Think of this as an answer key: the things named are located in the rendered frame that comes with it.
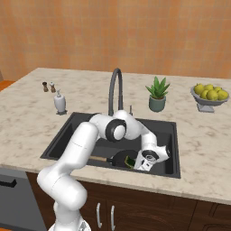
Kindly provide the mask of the green sponge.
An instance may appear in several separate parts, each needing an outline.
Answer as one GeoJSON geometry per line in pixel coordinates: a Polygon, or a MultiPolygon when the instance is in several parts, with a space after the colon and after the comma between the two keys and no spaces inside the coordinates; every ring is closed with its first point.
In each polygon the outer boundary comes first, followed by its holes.
{"type": "Polygon", "coordinates": [[[125,157],[125,164],[129,167],[129,168],[133,168],[135,165],[135,160],[130,158],[129,156],[125,157]]]}

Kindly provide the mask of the grey fruit bowl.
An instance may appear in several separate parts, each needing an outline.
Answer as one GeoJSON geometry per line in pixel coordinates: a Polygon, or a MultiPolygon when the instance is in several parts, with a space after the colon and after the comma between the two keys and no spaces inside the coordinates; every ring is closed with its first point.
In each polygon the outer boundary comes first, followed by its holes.
{"type": "Polygon", "coordinates": [[[191,95],[197,102],[197,107],[199,112],[214,113],[214,106],[221,106],[223,103],[228,101],[228,98],[221,101],[211,101],[207,99],[200,98],[194,91],[194,88],[190,89],[191,95]]]}

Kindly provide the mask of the dark brown cupboard door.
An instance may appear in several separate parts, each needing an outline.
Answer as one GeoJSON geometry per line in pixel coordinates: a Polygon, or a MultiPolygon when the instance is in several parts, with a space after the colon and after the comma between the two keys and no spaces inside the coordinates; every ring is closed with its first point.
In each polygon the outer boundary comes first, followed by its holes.
{"type": "Polygon", "coordinates": [[[188,231],[195,199],[120,187],[106,187],[108,211],[115,231],[188,231]]]}
{"type": "MultiPolygon", "coordinates": [[[[26,175],[31,184],[39,210],[41,211],[44,224],[47,228],[50,228],[55,222],[53,210],[54,200],[39,187],[37,183],[37,173],[27,172],[26,175]]],[[[80,210],[81,215],[88,222],[92,231],[107,231],[106,201],[90,190],[89,183],[82,181],[81,184],[88,191],[87,202],[80,210]],[[99,216],[102,227],[98,227],[97,225],[97,204],[100,204],[99,216]]]]}
{"type": "Polygon", "coordinates": [[[231,205],[199,200],[188,231],[231,231],[231,205]]]}

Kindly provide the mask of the dark grey arched tap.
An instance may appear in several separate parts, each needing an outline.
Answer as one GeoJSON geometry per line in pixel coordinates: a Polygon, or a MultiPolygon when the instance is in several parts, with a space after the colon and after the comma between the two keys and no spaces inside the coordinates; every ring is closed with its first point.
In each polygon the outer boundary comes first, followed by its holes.
{"type": "Polygon", "coordinates": [[[122,71],[119,68],[114,69],[109,86],[109,94],[108,94],[108,114],[112,116],[114,114],[114,90],[116,79],[118,79],[118,109],[123,110],[123,79],[122,79],[122,71]]]}

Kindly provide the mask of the green plant in grey pot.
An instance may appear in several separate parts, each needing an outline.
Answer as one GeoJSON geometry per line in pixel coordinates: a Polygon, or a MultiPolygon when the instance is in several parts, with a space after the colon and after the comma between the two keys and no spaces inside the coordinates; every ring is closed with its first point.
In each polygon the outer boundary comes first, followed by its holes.
{"type": "Polygon", "coordinates": [[[153,84],[146,89],[150,93],[149,108],[156,113],[161,112],[165,108],[166,95],[168,94],[168,87],[170,85],[166,83],[166,79],[159,81],[157,77],[154,77],[153,84]]]}

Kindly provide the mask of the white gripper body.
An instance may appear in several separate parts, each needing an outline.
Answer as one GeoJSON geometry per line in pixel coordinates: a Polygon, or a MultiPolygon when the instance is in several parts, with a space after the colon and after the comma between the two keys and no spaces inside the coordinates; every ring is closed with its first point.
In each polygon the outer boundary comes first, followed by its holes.
{"type": "Polygon", "coordinates": [[[140,166],[142,165],[142,160],[143,160],[142,151],[139,151],[135,159],[135,164],[134,164],[135,170],[138,170],[140,168],[140,166]]]}

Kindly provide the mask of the grey soap dispenser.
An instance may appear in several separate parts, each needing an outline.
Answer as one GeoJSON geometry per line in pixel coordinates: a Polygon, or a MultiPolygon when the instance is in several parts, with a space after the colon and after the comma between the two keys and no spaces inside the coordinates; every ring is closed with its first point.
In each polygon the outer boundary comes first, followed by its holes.
{"type": "Polygon", "coordinates": [[[66,98],[60,93],[60,90],[57,91],[57,95],[54,97],[54,105],[58,115],[66,113],[66,98]]]}

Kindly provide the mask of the dark grey sink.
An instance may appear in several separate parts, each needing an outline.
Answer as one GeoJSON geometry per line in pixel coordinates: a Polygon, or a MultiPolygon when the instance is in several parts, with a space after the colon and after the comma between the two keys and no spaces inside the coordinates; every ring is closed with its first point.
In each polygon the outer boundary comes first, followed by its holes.
{"type": "MultiPolygon", "coordinates": [[[[73,112],[63,127],[53,138],[49,146],[42,154],[43,159],[57,161],[63,154],[68,145],[70,137],[73,135],[77,127],[85,121],[88,121],[92,114],[73,112]]],[[[138,118],[157,137],[159,146],[166,146],[169,150],[170,158],[165,162],[156,163],[149,171],[143,171],[145,174],[158,175],[169,178],[180,178],[180,158],[177,139],[177,126],[174,122],[164,122],[157,120],[148,120],[138,118]]],[[[141,137],[132,141],[123,139],[117,143],[111,143],[104,139],[99,139],[91,156],[110,158],[122,150],[141,150],[141,137]]],[[[115,167],[109,162],[101,162],[96,160],[88,160],[88,165],[118,169],[122,171],[132,171],[132,169],[115,167]]]]}

